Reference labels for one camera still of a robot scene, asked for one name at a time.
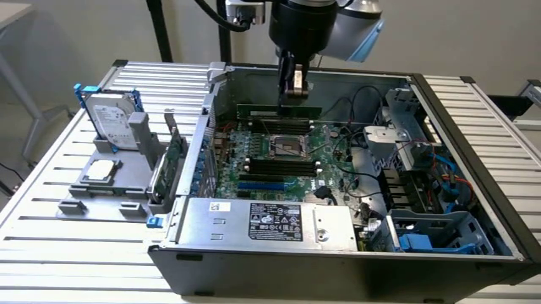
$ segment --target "white wall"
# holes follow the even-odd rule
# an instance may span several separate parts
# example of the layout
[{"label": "white wall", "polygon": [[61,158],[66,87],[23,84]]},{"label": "white wall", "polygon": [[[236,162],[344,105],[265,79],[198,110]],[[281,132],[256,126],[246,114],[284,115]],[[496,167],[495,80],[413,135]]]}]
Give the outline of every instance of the white wall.
[{"label": "white wall", "polygon": [[[0,45],[38,102],[75,105],[73,85],[95,84],[117,58],[158,61],[145,0],[10,0],[37,11]],[[491,93],[541,79],[541,1],[381,0],[388,20],[368,62],[324,67],[471,75]],[[220,60],[217,25],[191,0],[165,0],[177,61]],[[272,63],[266,26],[234,34],[236,61]],[[0,103],[18,101],[0,79]]]}]

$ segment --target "slotted aluminum platform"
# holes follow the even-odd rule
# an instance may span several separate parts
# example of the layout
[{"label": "slotted aluminum platform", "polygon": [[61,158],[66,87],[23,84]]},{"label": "slotted aluminum platform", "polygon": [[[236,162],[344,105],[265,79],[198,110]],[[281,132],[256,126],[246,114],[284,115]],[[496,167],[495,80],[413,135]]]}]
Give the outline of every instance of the slotted aluminum platform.
[{"label": "slotted aluminum platform", "polygon": [[459,77],[431,76],[427,80],[515,209],[541,241],[540,151],[476,84],[464,83]]}]

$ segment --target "sticker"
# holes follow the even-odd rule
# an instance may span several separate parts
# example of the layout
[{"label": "sticker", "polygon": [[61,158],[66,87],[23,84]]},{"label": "sticker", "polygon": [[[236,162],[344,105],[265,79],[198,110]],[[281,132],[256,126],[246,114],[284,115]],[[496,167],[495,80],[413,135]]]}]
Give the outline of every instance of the sticker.
[{"label": "sticker", "polygon": [[301,205],[250,204],[250,239],[304,241]]},{"label": "sticker", "polygon": [[230,212],[232,203],[229,201],[213,201],[209,211]]},{"label": "sticker", "polygon": [[125,111],[115,106],[94,106],[94,111],[107,140],[119,149],[137,149],[138,144]]}]

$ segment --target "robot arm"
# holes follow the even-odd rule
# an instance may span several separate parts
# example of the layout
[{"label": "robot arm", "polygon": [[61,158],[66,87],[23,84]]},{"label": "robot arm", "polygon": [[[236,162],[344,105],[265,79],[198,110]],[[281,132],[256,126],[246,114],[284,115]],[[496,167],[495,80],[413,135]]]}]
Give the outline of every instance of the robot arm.
[{"label": "robot arm", "polygon": [[[272,0],[269,37],[280,58],[278,114],[308,98],[306,75],[316,54],[364,62],[384,20],[378,0]],[[265,22],[265,1],[228,0],[228,18]]]}]

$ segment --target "black metal frame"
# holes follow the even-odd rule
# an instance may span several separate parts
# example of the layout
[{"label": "black metal frame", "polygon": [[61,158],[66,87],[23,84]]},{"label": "black metal frame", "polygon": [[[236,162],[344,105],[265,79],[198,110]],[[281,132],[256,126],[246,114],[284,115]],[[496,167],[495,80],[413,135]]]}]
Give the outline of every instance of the black metal frame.
[{"label": "black metal frame", "polygon": [[173,62],[170,37],[163,17],[162,0],[146,0],[146,6],[151,12],[153,26],[158,48],[161,49],[162,62]]},{"label": "black metal frame", "polygon": [[[224,19],[228,19],[226,0],[217,0],[217,12]],[[232,32],[218,26],[218,40],[221,44],[221,61],[232,63]]]},{"label": "black metal frame", "polygon": [[[161,49],[162,62],[174,62],[171,53],[170,38],[167,37],[167,26],[163,17],[162,0],[146,0],[151,12],[153,26],[158,48]],[[226,0],[217,0],[217,12],[224,19],[228,19]],[[218,26],[218,38],[221,44],[221,61],[232,63],[232,33]]]}]

